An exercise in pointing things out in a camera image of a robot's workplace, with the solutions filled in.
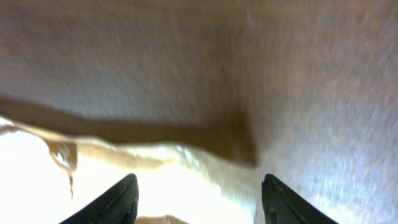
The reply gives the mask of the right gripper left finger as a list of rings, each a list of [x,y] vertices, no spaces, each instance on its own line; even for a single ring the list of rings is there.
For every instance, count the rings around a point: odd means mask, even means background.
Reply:
[[[134,224],[138,201],[137,177],[128,174],[60,224]]]

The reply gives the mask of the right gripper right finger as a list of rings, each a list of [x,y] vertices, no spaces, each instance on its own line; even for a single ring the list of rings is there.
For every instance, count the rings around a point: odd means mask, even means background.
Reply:
[[[272,174],[262,187],[262,207],[266,224],[337,224]]]

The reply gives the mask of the glutinous rice bag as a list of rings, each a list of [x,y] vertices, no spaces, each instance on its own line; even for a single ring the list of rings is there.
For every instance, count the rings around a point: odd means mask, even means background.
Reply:
[[[2,223],[60,223],[129,174],[138,223],[254,221],[250,167],[181,144],[112,144],[1,120]]]

